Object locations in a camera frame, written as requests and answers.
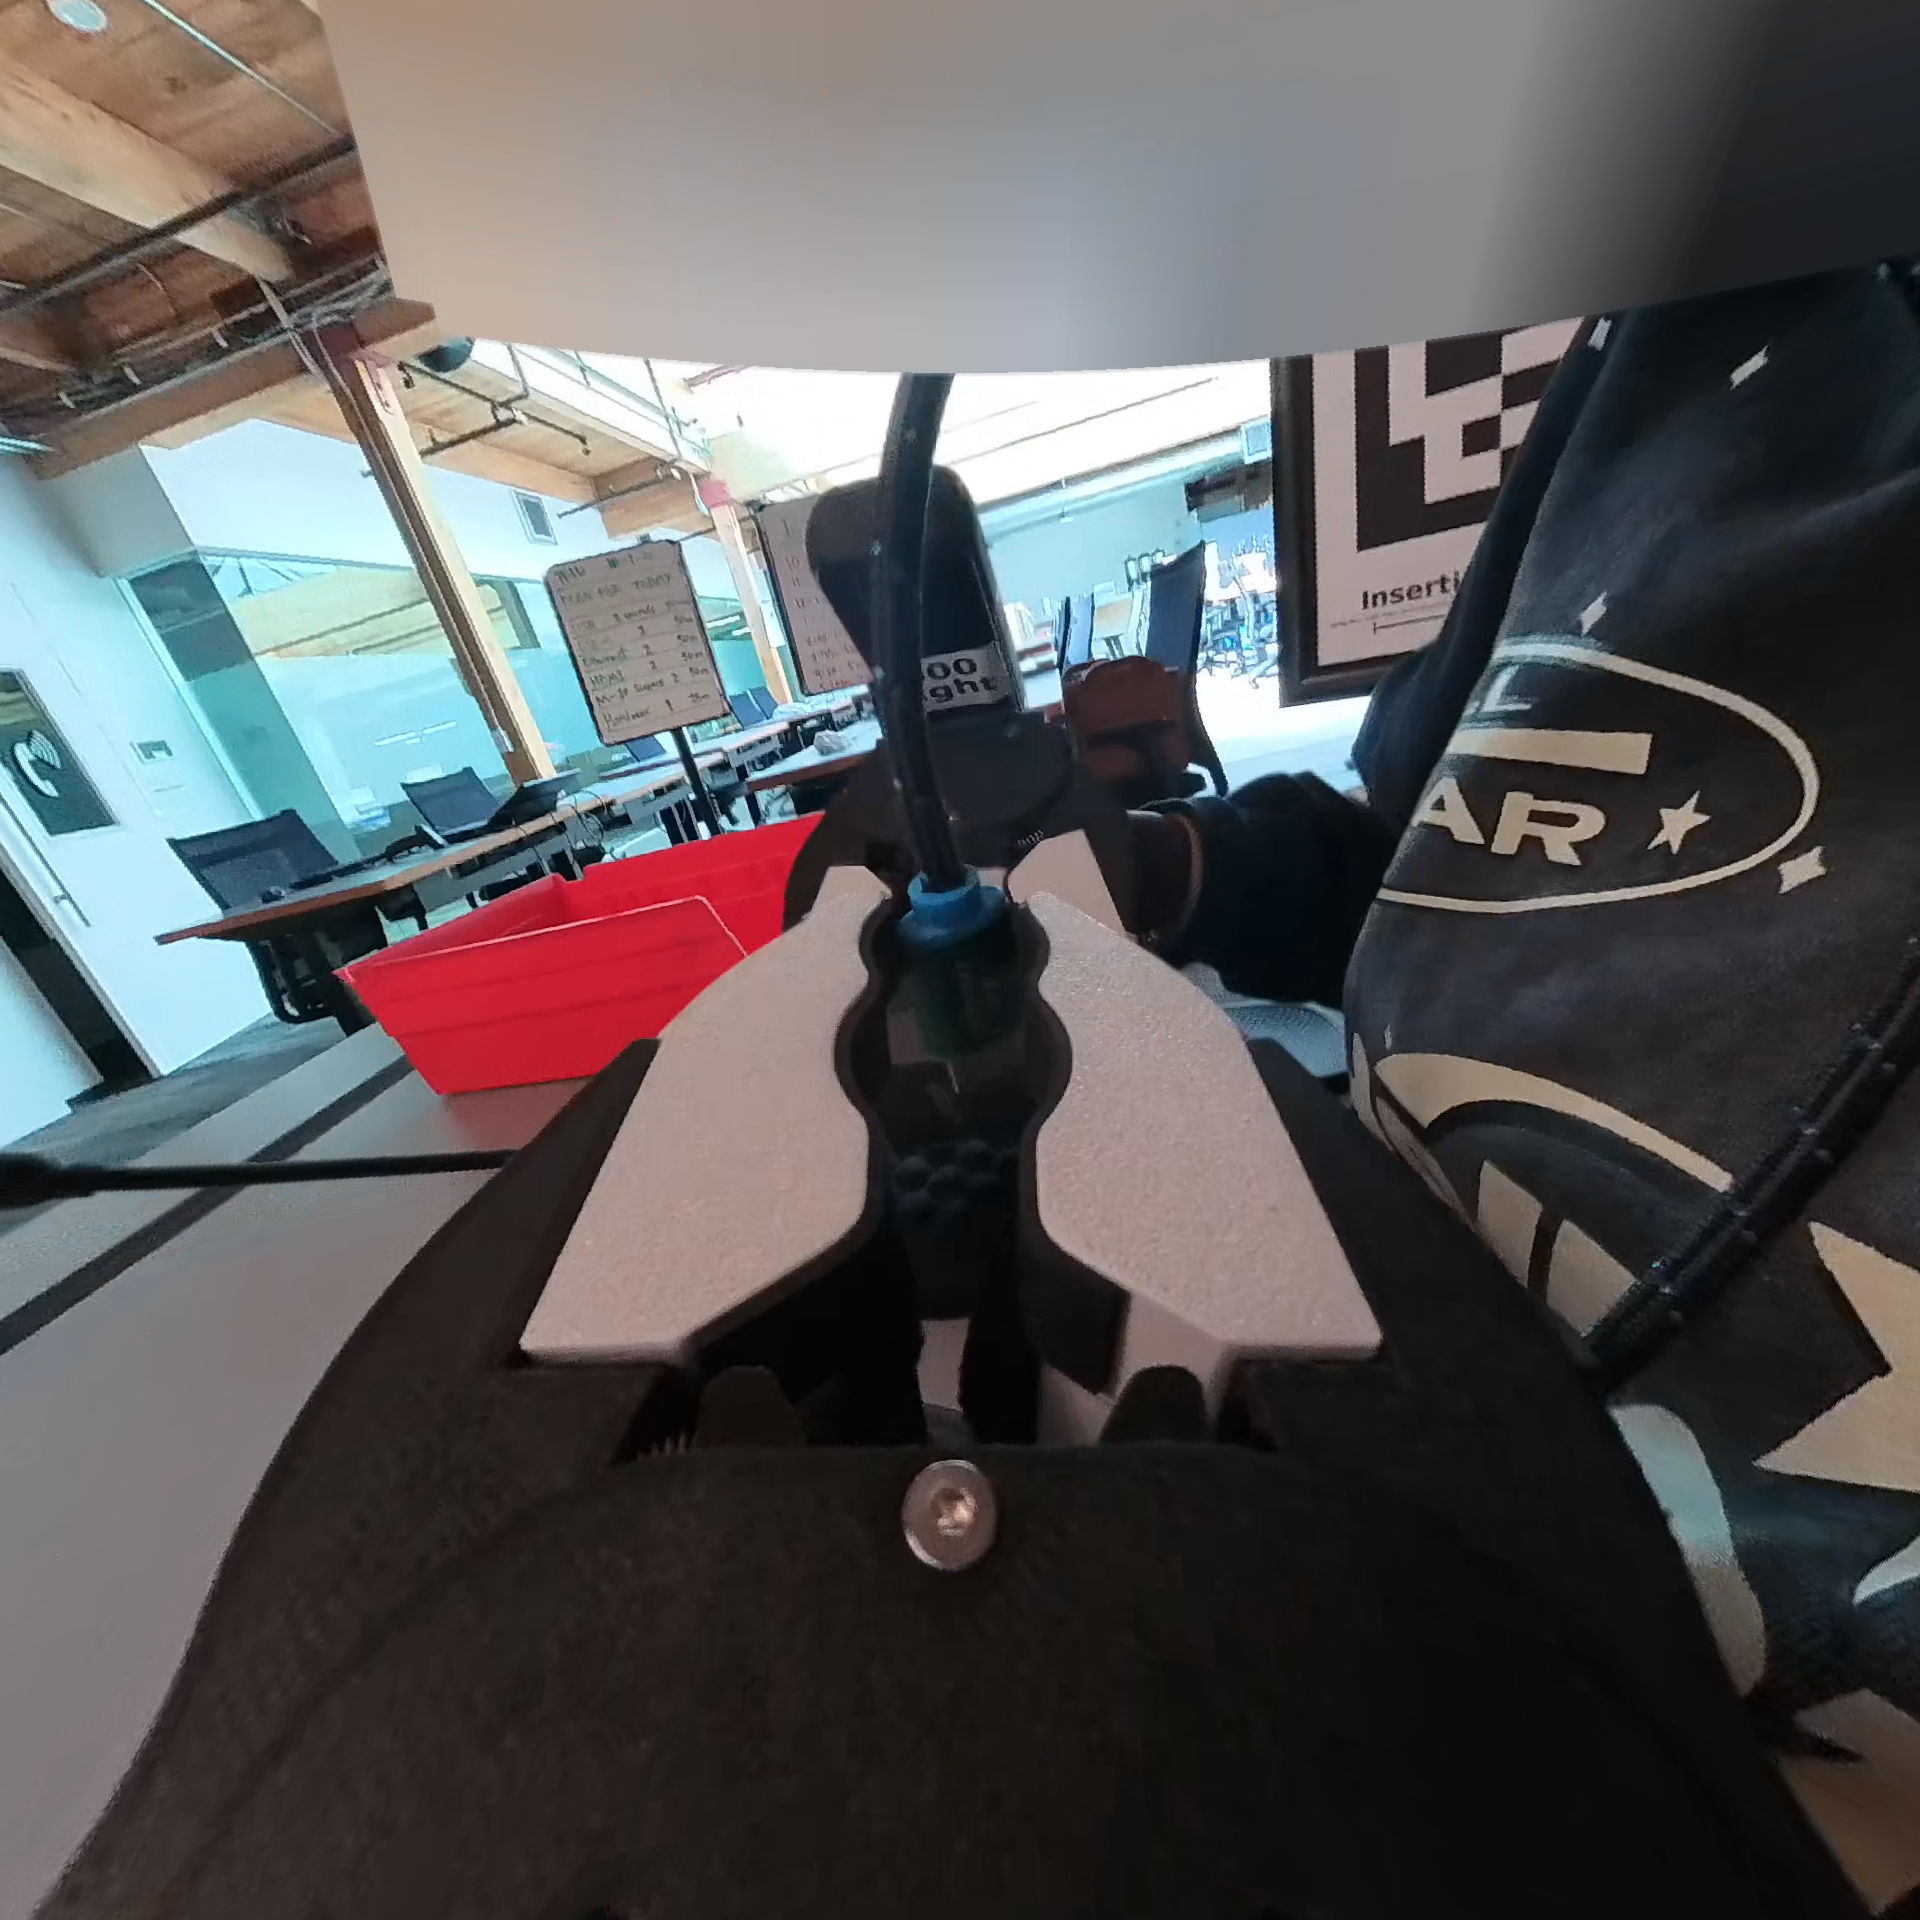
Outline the black office chair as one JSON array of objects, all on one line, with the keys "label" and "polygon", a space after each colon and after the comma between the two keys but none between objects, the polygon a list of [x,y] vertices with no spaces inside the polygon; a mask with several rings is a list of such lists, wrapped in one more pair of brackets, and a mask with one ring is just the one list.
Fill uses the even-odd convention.
[{"label": "black office chair", "polygon": [[1127,594],[1099,601],[1094,592],[1062,598],[1054,654],[1059,689],[1039,711],[1066,712],[1066,687],[1093,665],[1142,657],[1166,670],[1189,718],[1197,715],[1197,655],[1215,563],[1210,541],[1159,558]]},{"label": "black office chair", "polygon": [[[338,880],[341,865],[291,807],[266,821],[172,835],[169,849],[223,911],[273,904],[313,881]],[[247,955],[274,1016],[283,1024],[335,1022],[345,1035],[371,1024],[338,969],[388,943],[372,902],[347,902],[330,917],[277,920],[250,933]]]},{"label": "black office chair", "polygon": [[503,800],[470,766],[402,778],[401,793],[437,846],[450,848],[501,829],[497,813]]}]

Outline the person's right hand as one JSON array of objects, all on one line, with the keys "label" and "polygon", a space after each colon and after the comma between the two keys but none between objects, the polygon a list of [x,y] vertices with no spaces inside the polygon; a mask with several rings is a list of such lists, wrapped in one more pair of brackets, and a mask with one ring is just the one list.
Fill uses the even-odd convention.
[{"label": "person's right hand", "polygon": [[1190,678],[1148,655],[1069,665],[1062,722],[1076,761],[1127,808],[1194,800],[1210,784]]}]

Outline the long wooden table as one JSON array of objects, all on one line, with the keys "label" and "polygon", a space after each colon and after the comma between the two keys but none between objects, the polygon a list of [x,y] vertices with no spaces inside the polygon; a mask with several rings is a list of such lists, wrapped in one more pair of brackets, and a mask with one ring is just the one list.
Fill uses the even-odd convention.
[{"label": "long wooden table", "polygon": [[606,829],[652,829],[690,803],[693,777],[676,758],[583,785],[526,823],[460,846],[404,848],[345,873],[220,904],[211,918],[165,929],[156,945],[230,943],[247,952],[273,1014],[283,1024],[335,1024],[345,1035],[372,1016],[345,984],[345,966],[385,950],[391,928],[423,933],[450,904],[481,904],[508,880],[577,880],[606,854]]}]

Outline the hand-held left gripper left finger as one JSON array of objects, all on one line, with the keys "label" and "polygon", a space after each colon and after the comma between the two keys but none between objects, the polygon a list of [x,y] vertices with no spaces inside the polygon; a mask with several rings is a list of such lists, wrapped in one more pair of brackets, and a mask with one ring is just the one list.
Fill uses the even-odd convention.
[{"label": "hand-held left gripper left finger", "polygon": [[519,1350],[534,1362],[694,1362],[854,1242],[873,1128],[841,1037],[873,973],[862,945],[894,902],[831,867],[804,918],[665,1027]]}]

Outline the framed checker marker sign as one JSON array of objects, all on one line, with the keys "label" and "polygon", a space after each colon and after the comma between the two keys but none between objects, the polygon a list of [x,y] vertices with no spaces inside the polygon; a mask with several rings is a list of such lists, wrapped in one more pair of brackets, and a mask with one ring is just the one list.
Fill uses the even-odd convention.
[{"label": "framed checker marker sign", "polygon": [[1271,366],[1279,682],[1367,689],[1445,626],[1482,528],[1583,320]]}]

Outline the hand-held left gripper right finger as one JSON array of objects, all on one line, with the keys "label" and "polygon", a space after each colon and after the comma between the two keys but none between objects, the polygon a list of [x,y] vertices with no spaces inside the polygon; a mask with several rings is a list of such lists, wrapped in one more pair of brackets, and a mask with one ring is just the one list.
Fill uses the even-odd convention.
[{"label": "hand-held left gripper right finger", "polygon": [[1214,1419],[1243,1362],[1374,1359],[1375,1312],[1234,1022],[1076,902],[1026,909],[1066,1047],[1029,1145],[1039,1421],[1105,1423],[1162,1366]]}]

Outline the black door post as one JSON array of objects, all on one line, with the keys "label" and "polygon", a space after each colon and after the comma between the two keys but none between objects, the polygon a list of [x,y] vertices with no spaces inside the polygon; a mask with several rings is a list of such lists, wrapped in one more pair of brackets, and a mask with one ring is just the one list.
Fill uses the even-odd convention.
[{"label": "black door post", "polygon": [[3,871],[3,941],[94,1073],[92,1090],[78,1095],[78,1102],[127,1091],[156,1079],[110,1003],[58,934],[43,925],[42,913],[6,871]]}]

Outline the dark phone sign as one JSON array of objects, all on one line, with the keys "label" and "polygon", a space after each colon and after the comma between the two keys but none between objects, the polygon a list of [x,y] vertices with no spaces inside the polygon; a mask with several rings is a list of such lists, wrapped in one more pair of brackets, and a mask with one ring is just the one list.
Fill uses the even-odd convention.
[{"label": "dark phone sign", "polygon": [[45,835],[118,825],[78,750],[13,667],[3,670],[3,771],[9,797],[28,808]]}]

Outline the person's right forearm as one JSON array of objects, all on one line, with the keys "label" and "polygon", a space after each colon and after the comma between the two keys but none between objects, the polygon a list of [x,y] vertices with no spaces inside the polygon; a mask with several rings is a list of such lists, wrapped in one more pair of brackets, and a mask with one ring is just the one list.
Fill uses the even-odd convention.
[{"label": "person's right forearm", "polygon": [[1398,829],[1314,774],[1134,808],[1134,934],[1243,995],[1340,1006]]}]

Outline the black hdmi cable green plugs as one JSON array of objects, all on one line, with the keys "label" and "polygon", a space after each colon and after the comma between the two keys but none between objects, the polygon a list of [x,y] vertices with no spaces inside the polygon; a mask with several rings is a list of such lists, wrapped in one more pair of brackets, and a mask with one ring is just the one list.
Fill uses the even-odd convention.
[{"label": "black hdmi cable green plugs", "polygon": [[[963,863],[923,705],[923,637],[933,455],[954,374],[906,373],[895,386],[870,533],[870,641],[887,750],[916,871],[895,925],[903,984],[926,1045],[956,1057],[997,1041],[1018,982],[1011,906]],[[509,1150],[381,1159],[252,1159],[226,1165],[87,1165],[3,1159],[3,1206],[23,1210],[99,1192],[229,1192],[270,1184],[347,1184],[494,1173]]]}]

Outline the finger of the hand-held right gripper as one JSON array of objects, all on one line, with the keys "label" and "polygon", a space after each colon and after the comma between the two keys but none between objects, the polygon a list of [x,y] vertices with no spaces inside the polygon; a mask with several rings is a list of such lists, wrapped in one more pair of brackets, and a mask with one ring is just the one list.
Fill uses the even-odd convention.
[{"label": "finger of the hand-held right gripper", "polygon": [[1011,902],[1021,906],[1045,943],[1055,943],[1060,933],[1075,938],[1093,925],[1105,928],[1099,941],[1134,938],[1086,832],[1055,833],[1023,851],[1011,867]]}]

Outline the red plastic bin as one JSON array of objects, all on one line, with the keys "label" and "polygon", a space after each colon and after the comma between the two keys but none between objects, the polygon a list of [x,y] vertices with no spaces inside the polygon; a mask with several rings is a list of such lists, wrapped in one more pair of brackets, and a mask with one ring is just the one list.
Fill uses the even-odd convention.
[{"label": "red plastic bin", "polygon": [[445,1096],[585,1079],[779,934],[817,823],[547,875],[338,977]]}]

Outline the whiteboard with handwriting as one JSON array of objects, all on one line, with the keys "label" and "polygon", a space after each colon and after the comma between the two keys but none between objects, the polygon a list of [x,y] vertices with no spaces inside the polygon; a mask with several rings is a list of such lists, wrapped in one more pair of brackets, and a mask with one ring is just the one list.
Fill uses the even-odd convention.
[{"label": "whiteboard with handwriting", "polygon": [[758,551],[772,579],[788,654],[806,699],[866,687],[870,667],[835,611],[809,560],[806,533],[818,496],[763,501],[750,507]]},{"label": "whiteboard with handwriting", "polygon": [[604,744],[733,720],[678,541],[565,560],[543,573],[543,592]]}]

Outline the wooden column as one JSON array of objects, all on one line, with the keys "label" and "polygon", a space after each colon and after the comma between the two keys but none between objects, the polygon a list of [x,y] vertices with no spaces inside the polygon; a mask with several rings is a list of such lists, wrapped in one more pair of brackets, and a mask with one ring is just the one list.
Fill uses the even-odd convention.
[{"label": "wooden column", "polygon": [[796,691],[783,670],[779,639],[765,614],[758,592],[758,573],[753,561],[753,551],[746,536],[746,518],[733,501],[729,483],[715,475],[706,475],[694,483],[697,498],[711,518],[715,538],[722,546],[726,571],[748,621],[753,647],[758,661],[758,673],[779,705],[794,703]]},{"label": "wooden column", "polygon": [[486,722],[509,778],[527,784],[558,771],[541,729],[494,632],[476,578],[427,482],[425,461],[401,406],[391,366],[345,321],[294,330],[306,366],[326,381],[427,603],[447,639],[460,682]]}]

